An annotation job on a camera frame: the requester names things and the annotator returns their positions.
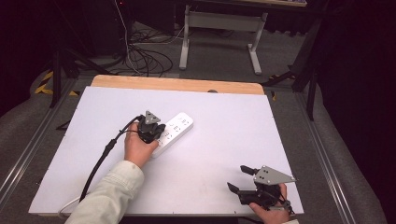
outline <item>power strip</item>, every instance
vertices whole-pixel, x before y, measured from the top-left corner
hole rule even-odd
[[[159,157],[167,148],[172,146],[181,136],[188,132],[194,120],[185,113],[179,113],[166,123],[165,130],[158,139],[158,147],[154,150],[151,157]]]

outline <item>silver bracket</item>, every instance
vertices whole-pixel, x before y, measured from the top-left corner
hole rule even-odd
[[[148,110],[146,111],[146,119],[145,119],[145,123],[146,124],[157,123],[157,122],[160,122],[160,121],[161,120],[157,116],[155,116],[154,114],[152,114]]]
[[[285,175],[278,170],[269,166],[263,166],[257,174],[254,175],[254,182],[264,185],[278,185],[281,183],[296,182],[297,179],[292,175]]]

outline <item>hand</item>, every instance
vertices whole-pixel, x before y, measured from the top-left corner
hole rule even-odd
[[[286,185],[279,184],[279,186],[280,186],[280,193],[284,197],[284,199],[282,197],[280,199],[286,200],[288,194]],[[265,224],[280,224],[290,221],[290,215],[288,209],[282,211],[279,210],[266,211],[256,203],[250,203],[249,206],[253,210],[253,212],[256,213],[256,215],[262,219],[262,222]]]
[[[125,155],[126,161],[131,161],[138,167],[142,168],[144,164],[149,160],[152,152],[158,146],[158,141],[154,140],[150,144],[146,144],[140,139],[137,133],[137,123],[132,123],[128,127],[128,131],[125,136]]]

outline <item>gray floor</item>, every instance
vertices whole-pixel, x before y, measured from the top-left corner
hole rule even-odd
[[[264,32],[258,47],[263,75],[255,76],[246,47],[253,37],[250,33],[235,32],[229,37],[220,37],[212,32],[195,31],[190,37],[191,50],[185,71],[178,69],[180,39],[166,45],[139,47],[166,54],[174,64],[167,74],[169,77],[263,82],[271,75],[288,71],[288,65],[293,63],[304,41],[303,36],[289,37]],[[91,84],[93,75],[94,72],[85,71],[79,79],[64,80],[63,84],[71,83],[73,91],[83,91]],[[32,92],[43,76],[40,75],[33,83]],[[306,94],[292,92],[290,83],[291,80],[286,80],[265,91],[270,98],[291,169],[299,179],[297,188],[305,213],[296,218],[300,223],[386,223],[378,199],[361,175],[322,105],[320,90],[315,102],[315,121],[311,122],[304,112]],[[269,94],[271,91],[276,94],[275,100]],[[27,162],[28,166],[23,170],[18,185],[9,194],[0,213],[0,223],[64,223],[63,219],[57,217],[28,214],[40,179],[46,173],[64,135],[63,131],[55,129],[73,117],[79,97],[67,96],[58,107],[49,110],[50,100],[51,95],[33,93],[30,100],[0,118],[1,180],[6,180],[23,152],[33,150],[35,154]],[[47,120],[45,118],[50,113],[54,114],[53,119],[47,128],[40,129],[40,123]],[[34,145],[32,137],[37,129],[44,132],[41,140]]]

